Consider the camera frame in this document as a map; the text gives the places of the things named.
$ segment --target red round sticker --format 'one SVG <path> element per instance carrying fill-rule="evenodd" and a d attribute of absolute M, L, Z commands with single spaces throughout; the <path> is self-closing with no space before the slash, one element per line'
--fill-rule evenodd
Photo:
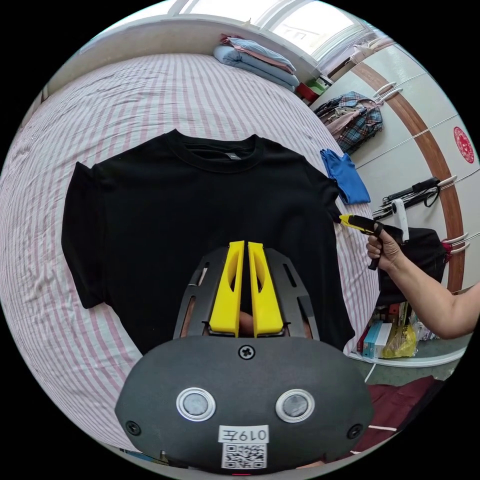
<path fill-rule="evenodd" d="M 463 158 L 469 163 L 472 164 L 475 159 L 474 149 L 470 143 L 469 138 L 465 135 L 465 132 L 458 126 L 453 129 L 453 136 L 455 137 L 455 143 L 458 149 L 460 150 Z"/>

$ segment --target striped bed sheet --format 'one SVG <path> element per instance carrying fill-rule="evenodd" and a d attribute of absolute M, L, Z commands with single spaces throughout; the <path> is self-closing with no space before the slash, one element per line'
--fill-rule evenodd
<path fill-rule="evenodd" d="M 0 177 L 6 320 L 58 408 L 94 439 L 131 451 L 114 407 L 141 355 L 111 308 L 82 308 L 61 248 L 63 205 L 76 162 L 91 167 L 174 128 L 219 140 L 257 134 L 301 153 L 323 173 L 320 149 L 341 154 L 293 93 L 192 54 L 139 57 L 93 71 L 49 97 L 17 133 Z M 338 207 L 372 216 L 367 204 Z M 336 228 L 343 297 L 356 332 L 347 354 L 374 310 L 379 285 L 367 269 L 366 239 Z"/>

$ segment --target window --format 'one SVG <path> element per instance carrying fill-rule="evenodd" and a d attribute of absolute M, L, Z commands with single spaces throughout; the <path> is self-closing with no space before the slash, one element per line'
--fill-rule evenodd
<path fill-rule="evenodd" d="M 158 15 L 166 15 L 176 1 L 177 0 L 163 0 L 160 3 L 156 3 L 155 5 L 148 6 L 143 10 L 137 11 L 135 13 L 132 13 L 132 15 L 126 16 L 124 19 L 106 28 L 103 32 L 108 32 L 108 30 L 116 29 L 117 27 L 120 27 L 120 25 L 129 24 L 130 22 L 135 22 L 136 20 L 147 19 L 149 17 L 156 17 Z"/>
<path fill-rule="evenodd" d="M 190 1 L 180 13 L 215 15 L 257 25 L 264 13 L 283 0 L 197 0 Z"/>
<path fill-rule="evenodd" d="M 272 31 L 311 55 L 352 25 L 353 20 L 337 8 L 322 1 L 311 1 L 293 11 Z"/>

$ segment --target t-shirt sleeve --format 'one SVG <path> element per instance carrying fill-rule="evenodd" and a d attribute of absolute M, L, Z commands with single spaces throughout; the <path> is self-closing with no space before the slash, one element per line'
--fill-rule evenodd
<path fill-rule="evenodd" d="M 104 301 L 101 206 L 93 171 L 77 163 L 65 198 L 61 247 L 86 309 Z"/>
<path fill-rule="evenodd" d="M 317 170 L 312 164 L 308 162 L 307 159 L 304 159 L 303 164 L 305 166 L 305 171 L 310 180 L 310 183 L 320 196 L 320 201 L 328 210 L 331 219 L 335 223 L 340 223 L 339 217 L 341 215 L 341 212 L 336 204 L 336 200 L 339 196 L 339 188 L 336 182 L 328 178 L 320 170 Z"/>

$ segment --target yellow plastic bag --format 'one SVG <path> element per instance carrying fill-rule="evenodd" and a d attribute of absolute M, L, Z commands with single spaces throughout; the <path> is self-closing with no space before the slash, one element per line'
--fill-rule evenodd
<path fill-rule="evenodd" d="M 381 351 L 383 359 L 414 357 L 417 353 L 417 332 L 412 325 L 393 325 L 388 341 Z"/>

